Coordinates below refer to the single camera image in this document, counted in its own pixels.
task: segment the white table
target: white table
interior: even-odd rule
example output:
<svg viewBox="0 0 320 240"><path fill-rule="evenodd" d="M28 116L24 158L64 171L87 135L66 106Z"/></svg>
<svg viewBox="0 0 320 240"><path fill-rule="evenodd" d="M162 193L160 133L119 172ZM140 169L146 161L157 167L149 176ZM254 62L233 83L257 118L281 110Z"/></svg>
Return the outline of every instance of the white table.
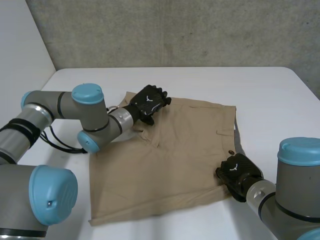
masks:
<svg viewBox="0 0 320 240"><path fill-rule="evenodd" d="M178 98L237 107L242 146L247 156L276 181L281 140L320 137L320 102L297 75L283 67L159 67L82 68L56 72L44 91L71 91L82 83L99 84L108 106L117 105L126 91L157 85ZM56 135L77 143L79 121L56 120ZM67 168L77 177L79 192L70 217L51 226L47 240L270 240L273 235L249 209L232 198L206 206L178 210L159 217L91 227L89 155L67 154L41 140L19 164Z"/></svg>

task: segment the khaki shorts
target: khaki shorts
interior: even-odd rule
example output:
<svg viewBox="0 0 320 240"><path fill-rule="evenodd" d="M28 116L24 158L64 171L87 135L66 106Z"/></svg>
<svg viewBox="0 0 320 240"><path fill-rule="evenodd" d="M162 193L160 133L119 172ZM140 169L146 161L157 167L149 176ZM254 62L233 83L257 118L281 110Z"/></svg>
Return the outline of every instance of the khaki shorts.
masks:
<svg viewBox="0 0 320 240"><path fill-rule="evenodd" d="M127 92L122 105L135 93ZM228 190L214 176L235 151L235 106L172 98L155 124L90 157L92 226L137 220L220 201Z"/></svg>

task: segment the white wall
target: white wall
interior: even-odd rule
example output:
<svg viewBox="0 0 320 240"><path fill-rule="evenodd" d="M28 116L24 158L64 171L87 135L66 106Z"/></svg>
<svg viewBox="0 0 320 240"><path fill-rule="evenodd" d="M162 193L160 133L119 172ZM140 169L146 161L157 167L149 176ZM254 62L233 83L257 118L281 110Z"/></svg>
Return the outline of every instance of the white wall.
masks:
<svg viewBox="0 0 320 240"><path fill-rule="evenodd" d="M0 128L21 111L21 97L55 71L26 2L0 0Z"/></svg>

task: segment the gray concrete wall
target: gray concrete wall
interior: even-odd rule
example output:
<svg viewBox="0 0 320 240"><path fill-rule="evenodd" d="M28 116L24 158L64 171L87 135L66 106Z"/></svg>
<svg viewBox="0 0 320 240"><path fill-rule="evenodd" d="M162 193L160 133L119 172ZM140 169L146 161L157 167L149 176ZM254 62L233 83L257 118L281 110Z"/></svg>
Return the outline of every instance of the gray concrete wall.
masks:
<svg viewBox="0 0 320 240"><path fill-rule="evenodd" d="M26 0L57 70L282 66L320 97L320 0Z"/></svg>

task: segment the robotic arm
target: robotic arm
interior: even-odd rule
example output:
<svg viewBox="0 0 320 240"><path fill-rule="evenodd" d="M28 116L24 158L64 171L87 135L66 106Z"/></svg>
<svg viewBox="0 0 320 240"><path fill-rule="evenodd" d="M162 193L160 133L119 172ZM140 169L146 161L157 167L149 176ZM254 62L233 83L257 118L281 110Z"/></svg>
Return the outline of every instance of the robotic arm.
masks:
<svg viewBox="0 0 320 240"><path fill-rule="evenodd" d="M77 139L96 153L137 120L153 125L152 115L170 103L166 91L151 85L109 114L96 84L72 92L27 92L21 113L0 129L0 238L44 238L48 226L65 220L76 203L78 183L70 170L17 164L55 119L80 120Z"/></svg>
<svg viewBox="0 0 320 240"><path fill-rule="evenodd" d="M320 139L294 137L280 143L276 185L239 153L215 172L279 240L320 240Z"/></svg>

